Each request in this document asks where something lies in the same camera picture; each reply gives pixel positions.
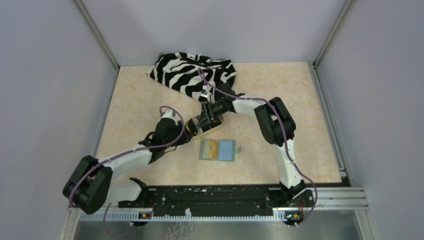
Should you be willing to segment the beige oval tray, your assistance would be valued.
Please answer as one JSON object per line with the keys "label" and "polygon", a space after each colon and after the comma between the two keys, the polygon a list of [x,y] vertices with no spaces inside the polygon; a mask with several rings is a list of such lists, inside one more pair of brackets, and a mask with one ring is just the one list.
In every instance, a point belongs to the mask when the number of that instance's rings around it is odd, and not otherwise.
{"label": "beige oval tray", "polygon": [[192,140],[200,140],[212,133],[215,133],[220,130],[225,123],[224,117],[220,115],[219,117],[214,118],[210,123],[200,126],[200,118],[201,115],[199,114],[185,122],[185,127],[192,135]]}

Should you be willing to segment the yellow VIP card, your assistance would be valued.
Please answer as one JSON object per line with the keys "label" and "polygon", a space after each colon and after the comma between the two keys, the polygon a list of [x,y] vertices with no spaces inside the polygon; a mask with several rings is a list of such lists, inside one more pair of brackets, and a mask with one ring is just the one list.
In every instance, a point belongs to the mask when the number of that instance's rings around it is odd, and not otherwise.
{"label": "yellow VIP card", "polygon": [[216,159],[218,155],[218,141],[206,139],[203,142],[202,157],[206,159]]}

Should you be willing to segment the green card holder wallet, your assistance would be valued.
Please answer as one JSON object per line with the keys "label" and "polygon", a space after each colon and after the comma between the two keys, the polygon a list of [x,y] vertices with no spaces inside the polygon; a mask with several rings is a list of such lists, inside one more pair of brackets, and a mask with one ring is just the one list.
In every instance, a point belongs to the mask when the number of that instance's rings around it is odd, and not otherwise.
{"label": "green card holder wallet", "polygon": [[[205,140],[218,141],[217,157],[215,159],[202,157]],[[234,162],[236,159],[236,154],[241,152],[241,148],[242,146],[237,145],[235,140],[203,138],[200,142],[199,159],[205,161]]]}

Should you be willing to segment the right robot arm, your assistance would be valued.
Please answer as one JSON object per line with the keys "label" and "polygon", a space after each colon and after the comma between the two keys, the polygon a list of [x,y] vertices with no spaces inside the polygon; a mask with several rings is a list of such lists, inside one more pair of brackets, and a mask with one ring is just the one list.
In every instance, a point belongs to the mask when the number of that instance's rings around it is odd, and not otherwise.
{"label": "right robot arm", "polygon": [[266,100],[259,97],[236,95],[228,83],[210,93],[202,86],[199,100],[200,115],[186,122],[195,137],[211,133],[223,124],[221,116],[227,112],[256,117],[265,141],[274,146],[279,162],[279,182],[282,185],[281,199],[287,206],[295,206],[306,190],[306,184],[296,165],[294,154],[294,131],[296,123],[279,97]]}

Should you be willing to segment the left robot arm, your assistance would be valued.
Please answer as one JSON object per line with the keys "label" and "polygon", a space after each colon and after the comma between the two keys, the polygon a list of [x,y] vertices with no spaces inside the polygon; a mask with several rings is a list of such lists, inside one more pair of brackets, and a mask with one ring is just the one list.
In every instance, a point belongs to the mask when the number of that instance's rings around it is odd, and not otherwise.
{"label": "left robot arm", "polygon": [[170,147],[184,145],[193,134],[182,120],[163,115],[154,131],[134,147],[116,155],[95,158],[84,156],[63,187],[68,205],[90,215],[105,204],[131,201],[138,207],[149,203],[150,193],[134,180],[113,184],[117,177],[135,168],[147,166],[164,156]]}

